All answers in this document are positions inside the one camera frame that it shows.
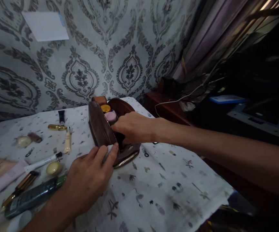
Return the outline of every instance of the white tablecloth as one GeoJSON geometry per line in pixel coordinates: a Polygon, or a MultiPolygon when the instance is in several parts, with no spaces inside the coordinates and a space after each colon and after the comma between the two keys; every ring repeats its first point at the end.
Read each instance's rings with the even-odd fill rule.
{"type": "MultiPolygon", "coordinates": [[[[138,113],[153,117],[134,98],[122,99],[138,113]]],[[[65,109],[65,125],[73,128],[72,152],[60,159],[65,165],[61,175],[74,159],[94,146],[88,121],[88,106],[65,109]]],[[[0,158],[19,161],[28,156],[34,163],[63,151],[66,132],[47,128],[48,124],[58,123],[58,111],[0,122],[0,158]],[[29,132],[35,132],[43,141],[18,148],[16,138],[29,132]]],[[[46,166],[38,169],[41,175],[32,187],[50,178],[46,166]]],[[[0,206],[24,176],[0,192],[0,206]]],[[[67,231],[195,231],[232,191],[195,153],[170,144],[144,143],[132,163],[114,170],[103,196],[67,231]]]]}

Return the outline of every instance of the dark green tube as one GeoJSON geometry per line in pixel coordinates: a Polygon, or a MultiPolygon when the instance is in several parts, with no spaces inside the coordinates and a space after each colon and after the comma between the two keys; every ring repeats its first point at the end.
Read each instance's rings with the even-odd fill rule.
{"type": "Polygon", "coordinates": [[[15,216],[48,200],[64,183],[66,175],[54,177],[14,198],[5,208],[5,217],[15,216]]]}

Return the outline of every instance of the wallpaper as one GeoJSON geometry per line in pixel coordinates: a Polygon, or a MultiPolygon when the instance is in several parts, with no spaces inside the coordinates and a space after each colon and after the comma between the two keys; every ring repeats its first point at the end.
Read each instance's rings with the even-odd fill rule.
{"type": "Polygon", "coordinates": [[[168,76],[200,0],[0,0],[0,121],[140,100],[168,76]],[[37,42],[22,11],[61,12],[69,40],[37,42]]]}

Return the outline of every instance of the gold zipper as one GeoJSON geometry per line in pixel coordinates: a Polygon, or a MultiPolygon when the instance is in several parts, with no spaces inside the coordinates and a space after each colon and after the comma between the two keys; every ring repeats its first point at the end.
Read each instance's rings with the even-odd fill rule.
{"type": "Polygon", "coordinates": [[[123,160],[121,163],[117,164],[114,166],[114,169],[120,167],[121,165],[125,164],[128,162],[130,159],[134,158],[136,155],[138,155],[139,151],[134,152],[132,155],[130,155],[127,159],[123,160]]]}
{"type": "Polygon", "coordinates": [[[107,118],[105,117],[105,115],[104,115],[104,118],[105,118],[106,122],[108,123],[109,128],[111,129],[111,126],[110,126],[110,124],[109,124],[109,121],[107,121],[107,118]]]}

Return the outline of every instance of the cosmetic bag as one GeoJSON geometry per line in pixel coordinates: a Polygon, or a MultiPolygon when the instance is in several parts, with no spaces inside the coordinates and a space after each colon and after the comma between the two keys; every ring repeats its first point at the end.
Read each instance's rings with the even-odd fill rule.
{"type": "Polygon", "coordinates": [[[109,105],[116,112],[117,118],[135,110],[127,102],[119,98],[113,98],[107,102],[106,98],[101,96],[92,98],[92,101],[89,102],[89,127],[95,146],[108,146],[116,142],[119,144],[117,159],[114,163],[114,168],[116,169],[131,162],[139,154],[141,144],[122,144],[125,136],[111,129],[101,109],[101,105],[103,104],[109,105]]]}

